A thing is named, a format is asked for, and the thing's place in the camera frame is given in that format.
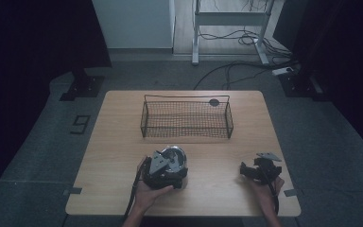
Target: hand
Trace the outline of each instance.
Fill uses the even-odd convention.
[[[249,186],[252,188],[255,198],[262,209],[262,212],[266,214],[270,212],[270,210],[274,210],[275,204],[269,186],[267,184],[261,185],[254,179],[248,178],[247,180]],[[279,195],[279,192],[281,191],[284,183],[285,181],[280,177],[277,177],[275,181],[272,182],[273,188],[276,190],[277,195]]]
[[[138,169],[140,169],[145,159],[146,157],[144,157],[143,160],[141,160],[140,164],[137,167],[137,171]],[[173,190],[172,185],[166,186],[158,190],[153,190],[148,185],[146,185],[143,182],[143,180],[141,180],[140,176],[140,181],[137,184],[137,190],[135,192],[135,203],[133,205],[133,208],[135,207],[139,211],[145,213],[148,210],[148,208],[154,204],[154,202],[158,197],[168,193],[171,190]]]
[[[256,182],[254,179],[247,178],[249,186],[252,188],[252,192],[257,199],[259,206],[261,208],[262,213],[268,223],[268,226],[271,227],[279,227],[282,226],[276,212],[275,212],[275,203],[272,197],[272,193],[270,192],[270,188],[267,184],[261,185]],[[272,182],[273,188],[276,190],[276,194],[279,195],[281,188],[285,180],[280,177],[277,177],[275,181]]]
[[[140,164],[137,167],[140,169],[141,165],[145,161],[146,157],[141,160]],[[134,205],[131,208],[128,218],[123,223],[123,227],[137,227],[140,226],[141,220],[143,219],[146,211],[151,207],[158,197],[168,193],[173,190],[173,186],[167,186],[159,190],[153,190],[148,185],[146,185],[141,179],[137,184],[137,189],[135,192],[135,200]]]

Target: wooden table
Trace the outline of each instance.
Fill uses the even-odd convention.
[[[144,95],[230,96],[232,138],[143,138],[140,130]],[[253,166],[258,152],[282,159],[285,180],[279,195],[280,216],[296,217],[301,208],[262,93],[257,91],[110,91],[106,94],[74,187],[66,205],[70,215],[123,215],[129,202],[137,165],[144,155],[167,145],[181,147],[187,156],[187,186],[157,199],[148,216],[260,216],[241,162]]]

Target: wire basket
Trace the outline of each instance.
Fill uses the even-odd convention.
[[[143,137],[207,136],[231,138],[229,96],[145,95]]]

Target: white wall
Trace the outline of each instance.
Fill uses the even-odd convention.
[[[174,0],[93,0],[108,48],[172,48]]]

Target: black cable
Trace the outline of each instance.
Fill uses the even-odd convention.
[[[279,199],[278,199],[278,193],[276,192],[275,188],[273,187],[272,183],[269,181],[267,174],[265,173],[264,169],[261,167],[261,165],[258,165],[259,169],[261,169],[262,174],[264,175],[265,179],[267,180],[267,184],[269,186],[270,192],[273,197],[273,201],[275,202],[275,213],[276,215],[279,213]]]
[[[215,8],[217,9],[217,11],[220,11],[220,9],[216,5],[216,1],[215,0],[214,0],[214,5],[215,5]]]
[[[240,11],[243,11],[243,9],[246,7],[246,5],[252,0],[247,0],[246,4],[243,6],[243,8]]]
[[[229,64],[225,64],[225,65],[221,65],[213,70],[211,70],[209,73],[205,74],[200,80],[199,82],[196,84],[196,86],[194,86],[193,90],[196,90],[197,87],[199,87],[199,84],[202,83],[203,80],[205,80],[209,75],[211,75],[213,72],[215,72],[218,69],[221,68],[225,68],[225,67],[229,67],[229,66],[235,66],[235,65],[249,65],[249,66],[253,66],[253,67],[258,67],[258,68],[263,68],[263,69],[267,69],[267,70],[272,70],[272,69],[278,69],[278,68],[284,68],[284,67],[288,67],[294,64],[297,64],[297,61],[294,60],[290,60],[290,61],[286,61],[283,63],[280,63],[278,65],[265,65],[262,63],[256,63],[256,62],[250,62],[250,61],[239,61],[239,62],[232,62]]]
[[[131,193],[130,193],[129,205],[128,205],[128,208],[126,209],[125,215],[123,216],[123,221],[125,221],[129,216],[131,206],[134,202],[134,196],[135,196],[135,192],[137,190],[137,184],[138,184],[138,181],[140,180],[141,171],[142,171],[143,167],[146,165],[147,159],[148,159],[148,157],[146,157],[144,162],[140,165],[140,168],[138,169],[137,173],[135,174],[134,183],[132,184],[132,189],[131,189]]]
[[[69,217],[69,215],[66,213],[66,216],[64,217],[64,220],[61,223],[61,227],[64,227],[64,224],[66,224],[67,217]]]
[[[246,77],[246,78],[238,79],[238,80],[235,80],[235,81],[232,81],[232,82],[229,82],[229,83],[224,83],[224,84],[222,85],[222,90],[223,90],[223,87],[224,87],[225,85],[228,85],[227,90],[231,90],[231,87],[230,87],[230,85],[231,85],[231,84],[233,84],[233,83],[237,83],[237,82],[240,82],[240,81],[243,81],[243,80],[246,80],[246,79],[254,79],[254,78],[256,78],[256,76],[258,76],[258,75],[260,75],[260,74],[263,74],[263,73],[265,73],[265,72],[267,72],[267,71],[269,71],[269,70],[270,70],[270,69],[266,69],[266,70],[263,70],[263,71],[261,71],[261,72],[258,72],[258,73],[256,73],[256,74],[254,74],[254,76],[252,76],[252,77]]]
[[[233,67],[233,66],[230,65],[230,66],[225,68],[226,84],[228,84],[228,87],[226,88],[226,90],[230,90],[229,83],[231,81],[231,76],[230,76],[230,68],[231,67]]]
[[[199,1],[199,9],[200,9],[200,7],[201,7],[201,1],[200,0],[196,0],[196,1]],[[194,2],[195,1],[192,1],[192,4],[191,4],[191,8],[192,8],[193,14],[195,13],[195,11],[194,11]],[[249,2],[250,2],[250,11],[251,11],[252,8],[253,8],[253,0],[248,0],[248,2],[246,3],[246,5]],[[262,6],[261,8],[265,8],[264,11],[266,11],[267,5],[268,5],[268,0],[266,0],[264,6]],[[193,28],[194,28],[195,27],[194,16],[193,16],[192,22],[193,22]],[[230,34],[224,35],[224,36],[216,36],[216,35],[212,35],[212,34],[202,34],[199,27],[198,27],[198,30],[199,30],[199,36],[202,39],[204,39],[204,40],[219,40],[219,39],[223,39],[223,40],[238,40],[238,42],[240,44],[252,45],[252,44],[255,44],[255,42],[254,42],[253,39],[257,39],[258,38],[258,34],[254,33],[254,32],[251,32],[251,31],[247,31],[245,26],[244,26],[244,29],[243,30],[237,30],[237,31],[234,31],[234,32],[232,32]],[[237,32],[244,32],[244,34],[241,35],[240,37],[230,37],[230,36],[234,35]],[[245,42],[245,39],[251,39],[251,41],[249,43],[246,43]],[[290,58],[291,57],[290,51],[285,50],[285,49],[280,49],[280,48],[274,47],[270,43],[270,41],[267,38],[265,38],[265,37],[263,39],[263,44],[264,44],[266,50],[269,53],[271,53],[271,54],[281,55],[281,56],[284,56],[284,57],[287,57],[287,58]]]

